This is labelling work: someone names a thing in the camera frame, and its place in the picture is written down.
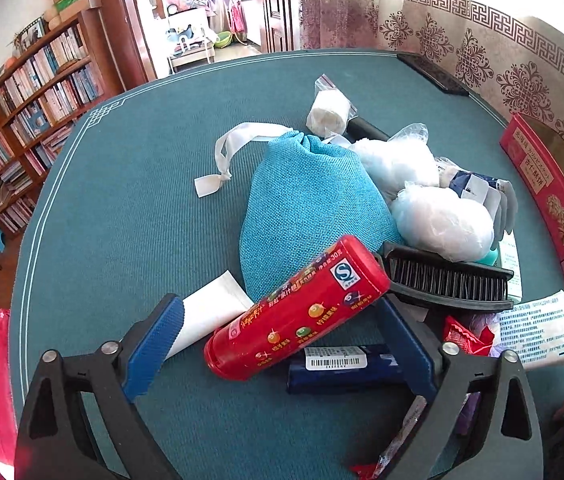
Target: black remote control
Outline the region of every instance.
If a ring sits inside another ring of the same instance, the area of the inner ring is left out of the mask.
[[[422,74],[445,94],[469,97],[469,92],[462,83],[426,57],[418,54],[398,54],[397,58]]]

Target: bookshelf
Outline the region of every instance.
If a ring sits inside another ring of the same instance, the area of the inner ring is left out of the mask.
[[[0,76],[0,229],[28,225],[41,185],[76,121],[123,92],[99,9],[83,10]]]

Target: metal screw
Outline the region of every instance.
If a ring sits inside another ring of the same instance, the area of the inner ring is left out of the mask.
[[[100,347],[100,350],[102,350],[103,354],[111,355],[117,352],[118,348],[120,348],[120,345],[117,341],[107,341]]]
[[[458,355],[460,353],[460,347],[455,343],[451,343],[450,341],[447,341],[442,345],[442,351],[445,354]]]
[[[47,350],[42,354],[42,360],[45,363],[50,363],[56,360],[57,352],[55,350]]]
[[[502,352],[502,357],[504,357],[509,363],[518,362],[518,354],[516,354],[513,350],[505,350]]]

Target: photo frame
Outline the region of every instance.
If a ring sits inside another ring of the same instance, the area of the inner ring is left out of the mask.
[[[20,53],[32,47],[38,40],[46,34],[45,22],[42,17],[29,23],[23,28],[14,40],[14,44],[18,47]]]

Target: clear plastic bag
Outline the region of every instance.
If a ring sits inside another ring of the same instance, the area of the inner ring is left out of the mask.
[[[449,188],[408,182],[391,204],[391,213],[411,247],[440,254],[450,262],[476,262],[493,242],[487,209]]]
[[[390,202],[406,182],[435,187],[440,184],[438,167],[427,141],[426,124],[414,123],[386,142],[360,139],[350,149],[360,156],[371,180]]]
[[[404,416],[400,431],[397,435],[395,435],[389,446],[384,450],[384,453],[380,455],[380,458],[377,461],[376,470],[373,472],[371,478],[378,478],[382,474],[382,471],[384,471],[384,468],[389,465],[389,462],[402,447],[402,444],[404,444],[404,441],[409,436],[409,433],[411,433],[413,428],[415,428],[415,425],[418,423],[418,420],[426,407],[427,400],[422,396],[416,396],[409,408],[409,411]]]
[[[341,135],[357,113],[358,109],[325,74],[316,79],[315,101],[306,118],[306,127],[312,133],[324,139]]]

